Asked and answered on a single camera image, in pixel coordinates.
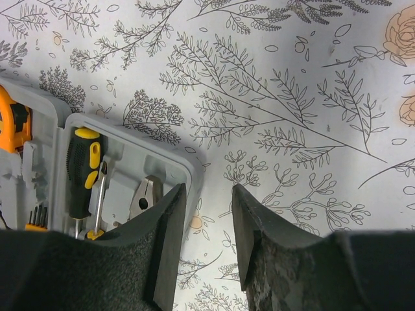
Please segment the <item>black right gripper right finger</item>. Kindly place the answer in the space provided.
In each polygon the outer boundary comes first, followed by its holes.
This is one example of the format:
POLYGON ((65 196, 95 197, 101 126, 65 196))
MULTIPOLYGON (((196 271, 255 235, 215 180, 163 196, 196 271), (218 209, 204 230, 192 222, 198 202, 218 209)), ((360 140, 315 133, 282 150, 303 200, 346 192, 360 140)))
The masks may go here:
POLYGON ((232 190, 242 290, 250 310, 413 310, 414 232, 311 234, 232 190))

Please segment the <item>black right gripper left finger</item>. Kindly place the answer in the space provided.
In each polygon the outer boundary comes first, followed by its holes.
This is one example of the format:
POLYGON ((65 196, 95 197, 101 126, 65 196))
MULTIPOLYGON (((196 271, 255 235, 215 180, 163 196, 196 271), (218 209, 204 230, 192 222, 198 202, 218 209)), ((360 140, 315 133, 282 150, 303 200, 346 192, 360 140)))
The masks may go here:
POLYGON ((94 241, 1 231, 1 309, 171 310, 186 196, 178 184, 94 241))

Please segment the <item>short yellow black screwdriver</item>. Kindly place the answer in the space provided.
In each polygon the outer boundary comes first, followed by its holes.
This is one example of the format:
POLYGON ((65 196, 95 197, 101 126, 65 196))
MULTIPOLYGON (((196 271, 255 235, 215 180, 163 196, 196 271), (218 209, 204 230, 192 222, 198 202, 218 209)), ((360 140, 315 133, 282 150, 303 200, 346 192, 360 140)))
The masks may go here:
POLYGON ((108 173, 108 164, 106 161, 102 162, 101 171, 99 173, 98 178, 98 190, 97 190, 97 200, 96 200, 96 213, 95 213, 95 224, 93 229, 89 230, 87 233, 87 239, 95 240, 103 235, 104 231, 100 229, 101 225, 101 214, 102 214, 102 207, 104 202, 104 195, 106 191, 106 178, 108 173))

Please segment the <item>orange black pliers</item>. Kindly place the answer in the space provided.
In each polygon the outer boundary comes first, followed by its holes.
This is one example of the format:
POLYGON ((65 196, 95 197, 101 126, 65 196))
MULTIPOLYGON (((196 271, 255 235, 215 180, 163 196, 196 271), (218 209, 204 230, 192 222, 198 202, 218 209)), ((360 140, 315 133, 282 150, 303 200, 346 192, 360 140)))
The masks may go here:
POLYGON ((129 220, 139 216, 153 207, 163 197, 163 183, 161 179, 149 175, 141 181, 135 191, 130 204, 129 220))

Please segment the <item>orange hex key set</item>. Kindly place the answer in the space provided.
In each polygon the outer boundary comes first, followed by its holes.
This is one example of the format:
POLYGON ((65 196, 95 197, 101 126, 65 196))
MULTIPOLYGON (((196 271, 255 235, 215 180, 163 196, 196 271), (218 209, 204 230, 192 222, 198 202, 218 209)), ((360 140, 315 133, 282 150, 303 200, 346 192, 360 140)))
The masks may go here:
POLYGON ((30 212, 29 222, 25 225, 26 231, 46 231, 48 225, 48 207, 43 204, 35 206, 30 212))

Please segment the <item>grey plastic tool case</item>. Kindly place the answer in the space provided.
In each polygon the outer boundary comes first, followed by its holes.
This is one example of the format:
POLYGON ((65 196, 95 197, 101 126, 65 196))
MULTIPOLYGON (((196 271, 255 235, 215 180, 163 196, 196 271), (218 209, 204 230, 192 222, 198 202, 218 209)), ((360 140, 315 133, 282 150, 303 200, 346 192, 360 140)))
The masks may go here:
MULTIPOLYGON (((20 80, 2 78, 12 99, 32 110, 32 140, 23 145, 23 157, 1 149, 1 228, 24 230, 30 212, 48 207, 47 230, 69 235, 75 220, 69 216, 66 154, 77 128, 100 133, 102 156, 108 164, 101 227, 109 231, 128 221, 132 198, 143 178, 161 179, 165 192, 185 183, 189 225, 202 190, 202 171, 196 161, 175 146, 153 141, 148 135, 91 114, 73 113, 62 100, 20 80)), ((91 191, 90 216, 80 223, 85 235, 95 224, 97 188, 91 191)))

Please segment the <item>long yellow black screwdriver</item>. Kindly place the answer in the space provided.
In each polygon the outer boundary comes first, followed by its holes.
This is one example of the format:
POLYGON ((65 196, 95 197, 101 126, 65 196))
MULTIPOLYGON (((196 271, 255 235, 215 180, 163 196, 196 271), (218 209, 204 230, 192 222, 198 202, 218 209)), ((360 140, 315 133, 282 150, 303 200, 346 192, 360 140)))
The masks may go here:
POLYGON ((69 181, 69 216, 75 220, 75 238, 80 223, 90 216, 91 189, 99 175, 103 140, 100 133, 86 127, 77 128, 70 140, 66 156, 69 181))

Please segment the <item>orange tape measure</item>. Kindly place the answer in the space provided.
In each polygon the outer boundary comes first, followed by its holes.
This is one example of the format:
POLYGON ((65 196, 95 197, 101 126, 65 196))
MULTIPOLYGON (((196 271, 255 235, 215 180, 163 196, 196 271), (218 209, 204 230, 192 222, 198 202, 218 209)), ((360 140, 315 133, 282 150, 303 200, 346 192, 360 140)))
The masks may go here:
POLYGON ((32 140, 32 110, 11 98, 1 86, 1 149, 23 157, 23 145, 32 140))

